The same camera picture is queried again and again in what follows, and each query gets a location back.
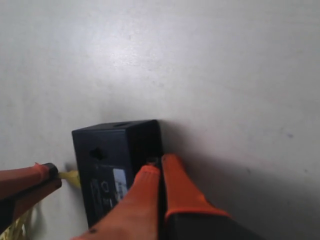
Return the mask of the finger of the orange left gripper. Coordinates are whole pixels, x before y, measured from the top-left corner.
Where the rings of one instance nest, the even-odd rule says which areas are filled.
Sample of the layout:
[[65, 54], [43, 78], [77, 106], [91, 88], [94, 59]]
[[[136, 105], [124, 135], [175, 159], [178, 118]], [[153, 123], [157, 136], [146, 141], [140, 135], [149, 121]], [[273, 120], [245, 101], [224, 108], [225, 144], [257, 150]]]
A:
[[34, 205], [62, 186], [60, 178], [45, 181], [0, 200], [0, 227], [8, 228]]
[[58, 169], [53, 163], [35, 163], [30, 167], [1, 170], [0, 197], [7, 198], [13, 196], [47, 180], [51, 180], [57, 175]]

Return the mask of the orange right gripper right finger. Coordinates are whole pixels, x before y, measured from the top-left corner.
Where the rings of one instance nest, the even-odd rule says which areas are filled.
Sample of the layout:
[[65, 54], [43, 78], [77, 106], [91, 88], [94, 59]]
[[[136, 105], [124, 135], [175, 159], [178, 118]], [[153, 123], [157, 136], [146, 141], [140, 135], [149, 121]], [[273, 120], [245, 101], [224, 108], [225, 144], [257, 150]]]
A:
[[207, 201], [188, 176], [180, 157], [162, 157], [167, 210], [167, 240], [260, 240], [261, 236], [240, 225], [230, 215]]

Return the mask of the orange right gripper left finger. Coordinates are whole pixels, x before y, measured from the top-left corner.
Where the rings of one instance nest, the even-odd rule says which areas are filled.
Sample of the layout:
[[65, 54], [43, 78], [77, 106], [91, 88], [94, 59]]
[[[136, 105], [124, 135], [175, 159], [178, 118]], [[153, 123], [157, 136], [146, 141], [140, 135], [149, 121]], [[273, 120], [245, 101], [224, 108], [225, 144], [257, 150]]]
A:
[[136, 174], [124, 198], [75, 240], [158, 240], [160, 159], [152, 158]]

